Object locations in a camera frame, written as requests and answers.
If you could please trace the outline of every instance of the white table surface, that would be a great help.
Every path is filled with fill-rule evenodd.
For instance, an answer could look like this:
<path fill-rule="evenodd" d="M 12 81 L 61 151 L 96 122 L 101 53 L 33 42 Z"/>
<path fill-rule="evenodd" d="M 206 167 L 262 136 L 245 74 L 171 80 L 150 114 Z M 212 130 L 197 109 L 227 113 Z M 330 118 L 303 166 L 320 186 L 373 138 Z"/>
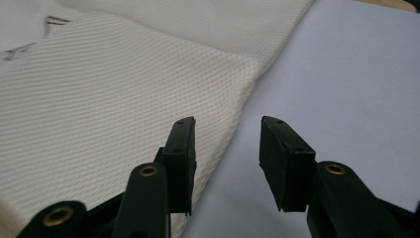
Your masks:
<path fill-rule="evenodd" d="M 257 83 L 184 238 L 310 237 L 305 213 L 277 212 L 259 167 L 264 115 L 285 120 L 318 162 L 348 165 L 376 196 L 414 211 L 420 199 L 420 14 L 315 0 Z"/>

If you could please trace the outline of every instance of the white cloth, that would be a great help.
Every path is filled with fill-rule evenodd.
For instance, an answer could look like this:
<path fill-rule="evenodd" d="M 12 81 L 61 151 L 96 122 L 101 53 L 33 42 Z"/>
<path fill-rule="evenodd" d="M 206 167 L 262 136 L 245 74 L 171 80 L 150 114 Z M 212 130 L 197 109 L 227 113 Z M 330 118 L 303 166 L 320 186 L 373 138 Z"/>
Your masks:
<path fill-rule="evenodd" d="M 125 12 L 144 10 L 130 1 L 125 10 L 86 12 L 0 71 L 3 237 L 57 201 L 89 209 L 123 191 L 131 169 L 151 162 L 172 123 L 187 116 L 197 120 L 194 204 L 257 78 L 310 4 L 156 2 L 139 2 L 148 21 Z M 172 215 L 173 237 L 185 222 Z"/>

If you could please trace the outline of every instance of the black plastic part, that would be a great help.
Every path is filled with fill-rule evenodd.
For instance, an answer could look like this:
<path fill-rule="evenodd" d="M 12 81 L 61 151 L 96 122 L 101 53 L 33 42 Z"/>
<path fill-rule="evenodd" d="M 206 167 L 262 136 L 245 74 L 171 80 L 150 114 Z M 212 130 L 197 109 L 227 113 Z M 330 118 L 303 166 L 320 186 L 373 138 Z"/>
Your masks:
<path fill-rule="evenodd" d="M 194 188 L 195 119 L 183 118 L 173 124 L 164 148 L 157 153 L 156 163 L 166 167 L 170 213 L 191 214 Z"/>
<path fill-rule="evenodd" d="M 113 238 L 170 237 L 166 169 L 159 163 L 136 167 L 130 174 Z"/>
<path fill-rule="evenodd" d="M 349 167 L 321 162 L 314 182 L 337 237 L 411 237 Z"/>
<path fill-rule="evenodd" d="M 18 238 L 80 238 L 86 207 L 79 201 L 61 201 L 40 211 L 22 230 Z"/>
<path fill-rule="evenodd" d="M 315 151 L 287 123 L 262 118 L 260 166 L 278 210 L 306 210 L 315 164 Z"/>

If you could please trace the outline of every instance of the gray surface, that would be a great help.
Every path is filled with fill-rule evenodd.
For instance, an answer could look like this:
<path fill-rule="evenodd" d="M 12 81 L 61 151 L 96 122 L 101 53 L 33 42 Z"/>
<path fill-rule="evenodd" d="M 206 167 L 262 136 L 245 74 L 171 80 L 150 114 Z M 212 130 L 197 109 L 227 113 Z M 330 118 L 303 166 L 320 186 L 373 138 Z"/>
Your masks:
<path fill-rule="evenodd" d="M 244 108 L 184 238 L 310 237 L 304 213 L 278 213 L 259 167 L 261 118 L 285 120 L 372 192 L 420 199 L 420 15 L 316 0 Z"/>

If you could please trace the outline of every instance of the black object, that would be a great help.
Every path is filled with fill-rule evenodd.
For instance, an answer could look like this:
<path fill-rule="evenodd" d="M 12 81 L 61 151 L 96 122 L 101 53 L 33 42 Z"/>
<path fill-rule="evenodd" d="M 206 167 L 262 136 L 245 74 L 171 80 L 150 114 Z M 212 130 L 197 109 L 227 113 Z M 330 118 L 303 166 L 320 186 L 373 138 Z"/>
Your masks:
<path fill-rule="evenodd" d="M 175 122 L 153 163 L 132 170 L 126 191 L 86 211 L 62 201 L 40 211 L 18 238 L 170 238 L 170 214 L 191 214 L 195 119 Z"/>
<path fill-rule="evenodd" d="M 285 122 L 264 116 L 261 167 L 278 210 L 304 211 L 316 238 L 420 237 L 420 212 L 376 198 L 349 167 L 315 162 L 315 152 Z"/>

